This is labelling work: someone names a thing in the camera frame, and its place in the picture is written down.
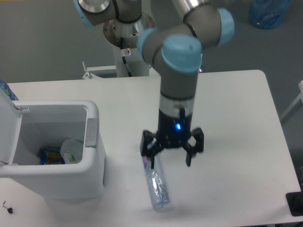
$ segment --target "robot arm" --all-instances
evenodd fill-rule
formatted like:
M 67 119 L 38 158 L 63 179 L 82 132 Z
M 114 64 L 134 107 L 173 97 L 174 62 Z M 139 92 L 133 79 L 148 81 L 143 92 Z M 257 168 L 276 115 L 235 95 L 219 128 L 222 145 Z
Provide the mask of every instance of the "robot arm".
M 144 60 L 161 75 L 158 131 L 144 131 L 141 155 L 151 160 L 165 148 L 182 147 L 186 164 L 203 152 L 201 128 L 190 131 L 202 47 L 229 41 L 234 22 L 225 9 L 216 10 L 209 0 L 174 0 L 183 24 L 167 31 L 151 28 L 139 37 L 137 48 Z M 193 136 L 195 146 L 188 143 Z
M 84 24 L 92 26 L 113 19 L 130 24 L 142 15 L 141 0 L 74 0 L 74 4 Z
M 183 24 L 159 31 L 146 29 L 154 25 L 142 15 L 141 0 L 74 2 L 86 25 L 96 26 L 115 19 L 114 24 L 104 26 L 107 40 L 121 50 L 137 47 L 145 62 L 161 75 L 158 131 L 143 132 L 141 155 L 151 160 L 153 168 L 154 157 L 163 149 L 182 147 L 190 166 L 192 157 L 204 148 L 201 128 L 190 130 L 202 47 L 231 40 L 234 34 L 231 14 L 225 9 L 214 9 L 210 0 L 172 0 Z M 196 140 L 194 146 L 188 143 L 192 136 Z

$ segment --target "blue led light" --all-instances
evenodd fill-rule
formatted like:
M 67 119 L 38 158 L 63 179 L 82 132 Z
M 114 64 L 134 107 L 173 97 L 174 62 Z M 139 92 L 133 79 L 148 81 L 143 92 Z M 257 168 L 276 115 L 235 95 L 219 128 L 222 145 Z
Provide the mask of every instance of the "blue led light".
M 181 130 L 181 125 L 179 123 L 175 124 L 175 128 L 179 131 Z

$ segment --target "clear plastic bottle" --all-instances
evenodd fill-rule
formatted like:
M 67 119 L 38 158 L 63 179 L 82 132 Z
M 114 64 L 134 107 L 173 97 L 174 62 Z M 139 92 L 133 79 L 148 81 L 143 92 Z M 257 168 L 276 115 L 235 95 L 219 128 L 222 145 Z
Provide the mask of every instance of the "clear plastic bottle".
M 155 156 L 154 169 L 151 169 L 151 161 L 146 157 L 143 157 L 143 164 L 152 207 L 157 212 L 170 210 L 169 193 L 166 187 L 159 154 Z
M 259 28 L 278 26 L 291 0 L 254 0 L 250 7 L 250 22 Z
M 19 100 L 16 95 L 14 94 L 14 92 L 11 91 L 11 89 L 9 88 L 9 86 L 7 85 L 7 83 L 5 83 L 4 81 L 2 81 L 0 79 L 0 89 L 4 91 L 4 93 L 11 99 L 11 100 Z

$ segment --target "trash bin lid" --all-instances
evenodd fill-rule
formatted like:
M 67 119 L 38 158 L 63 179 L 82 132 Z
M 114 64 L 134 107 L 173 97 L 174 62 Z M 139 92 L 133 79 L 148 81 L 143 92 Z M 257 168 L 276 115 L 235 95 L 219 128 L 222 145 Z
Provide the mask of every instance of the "trash bin lid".
M 22 114 L 0 89 L 0 165 L 12 164 L 20 133 Z

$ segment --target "white trash bin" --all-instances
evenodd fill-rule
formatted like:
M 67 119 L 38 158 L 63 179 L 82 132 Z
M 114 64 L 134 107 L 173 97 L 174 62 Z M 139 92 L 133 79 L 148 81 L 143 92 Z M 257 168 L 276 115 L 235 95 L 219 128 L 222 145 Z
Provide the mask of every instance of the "white trash bin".
M 77 164 L 41 165 L 39 149 L 82 142 Z M 45 198 L 102 196 L 105 150 L 99 113 L 91 101 L 11 101 L 0 89 L 0 177 Z

